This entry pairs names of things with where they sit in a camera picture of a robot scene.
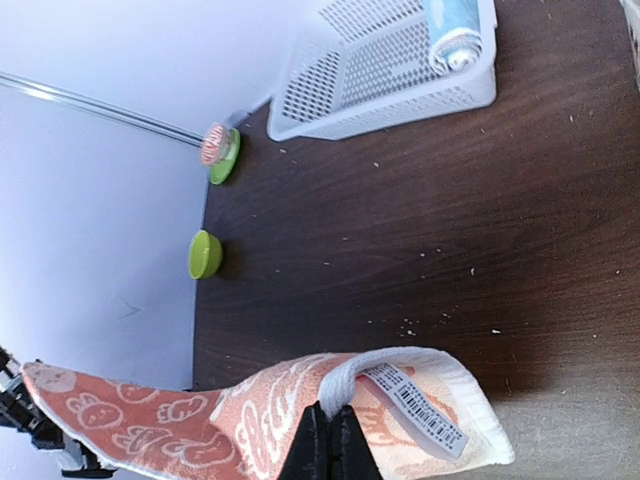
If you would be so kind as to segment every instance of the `rolled towel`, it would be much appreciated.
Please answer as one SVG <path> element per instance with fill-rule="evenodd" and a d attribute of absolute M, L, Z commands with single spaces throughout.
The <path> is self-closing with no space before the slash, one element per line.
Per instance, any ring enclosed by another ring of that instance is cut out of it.
<path fill-rule="evenodd" d="M 197 393 L 42 363 L 24 365 L 22 375 L 46 416 L 104 464 L 158 480 L 277 480 L 304 410 L 316 401 L 330 418 L 353 407 L 386 480 L 514 460 L 475 378 L 429 348 L 321 353 Z"/>
<path fill-rule="evenodd" d="M 482 53 L 478 0 L 423 1 L 431 41 L 431 67 L 442 76 L 473 65 Z"/>

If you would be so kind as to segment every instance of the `wood grain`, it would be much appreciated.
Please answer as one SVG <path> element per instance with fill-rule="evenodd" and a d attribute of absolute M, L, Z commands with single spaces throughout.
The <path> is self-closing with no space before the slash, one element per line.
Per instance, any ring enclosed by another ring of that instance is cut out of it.
<path fill-rule="evenodd" d="M 342 142 L 276 144 L 266 109 L 242 127 L 207 200 L 227 257 L 198 286 L 195 386 L 320 351 L 440 348 L 518 455 L 451 478 L 638 478 L 640 95 L 622 9 L 497 8 L 490 108 Z"/>

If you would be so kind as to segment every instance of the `plastic basket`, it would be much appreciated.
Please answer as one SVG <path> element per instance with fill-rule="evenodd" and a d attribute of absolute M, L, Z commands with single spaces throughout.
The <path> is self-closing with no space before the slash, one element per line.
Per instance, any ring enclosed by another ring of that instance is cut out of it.
<path fill-rule="evenodd" d="M 281 73 L 269 136 L 338 140 L 491 104 L 497 18 L 493 0 L 478 6 L 480 58 L 438 77 L 428 62 L 422 0 L 321 1 Z"/>

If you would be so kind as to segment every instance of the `barcode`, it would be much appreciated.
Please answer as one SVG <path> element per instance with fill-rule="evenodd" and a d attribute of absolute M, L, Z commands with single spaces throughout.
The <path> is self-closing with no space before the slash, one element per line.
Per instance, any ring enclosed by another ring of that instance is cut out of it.
<path fill-rule="evenodd" d="M 445 448 L 453 450 L 454 443 L 462 439 L 458 429 L 431 406 L 429 400 L 415 385 L 402 385 L 395 395 L 418 426 Z"/>
<path fill-rule="evenodd" d="M 436 410 L 415 383 L 393 365 L 382 363 L 363 372 L 389 396 L 431 442 L 453 458 L 458 458 L 468 437 Z"/>

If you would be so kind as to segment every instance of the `orange towel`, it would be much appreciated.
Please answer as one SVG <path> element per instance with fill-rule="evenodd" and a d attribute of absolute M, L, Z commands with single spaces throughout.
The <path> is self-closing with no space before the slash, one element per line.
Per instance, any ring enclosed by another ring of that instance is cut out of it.
<path fill-rule="evenodd" d="M 360 373 L 395 365 L 468 437 L 460 457 L 429 455 Z M 276 479 L 304 408 L 350 403 L 385 479 L 413 480 L 514 459 L 473 376 L 444 352 L 414 347 L 320 354 L 203 393 L 161 391 L 41 363 L 23 366 L 34 401 L 103 465 L 157 479 Z"/>

